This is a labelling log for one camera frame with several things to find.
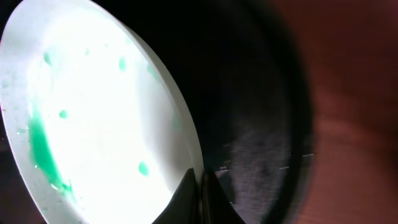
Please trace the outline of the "pale green plate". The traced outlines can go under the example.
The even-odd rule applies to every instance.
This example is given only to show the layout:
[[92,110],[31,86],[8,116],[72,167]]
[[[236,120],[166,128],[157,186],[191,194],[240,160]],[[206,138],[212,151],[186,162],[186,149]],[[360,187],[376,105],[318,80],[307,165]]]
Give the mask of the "pale green plate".
[[133,30],[93,1],[23,0],[1,37],[1,109],[48,223],[152,223],[203,172],[188,106]]

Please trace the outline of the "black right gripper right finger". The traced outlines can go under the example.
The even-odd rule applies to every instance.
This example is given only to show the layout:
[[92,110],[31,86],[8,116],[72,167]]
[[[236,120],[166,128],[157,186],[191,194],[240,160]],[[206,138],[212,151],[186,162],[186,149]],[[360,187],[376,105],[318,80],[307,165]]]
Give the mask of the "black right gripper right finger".
[[201,189],[203,224],[245,224],[228,201],[214,172],[204,173]]

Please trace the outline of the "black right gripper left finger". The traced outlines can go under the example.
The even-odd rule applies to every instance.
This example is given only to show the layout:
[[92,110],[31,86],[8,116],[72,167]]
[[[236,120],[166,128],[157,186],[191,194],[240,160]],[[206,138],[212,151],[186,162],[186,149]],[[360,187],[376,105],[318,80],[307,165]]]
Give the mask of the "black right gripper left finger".
[[198,187],[193,168],[186,171],[169,204],[152,224],[199,224]]

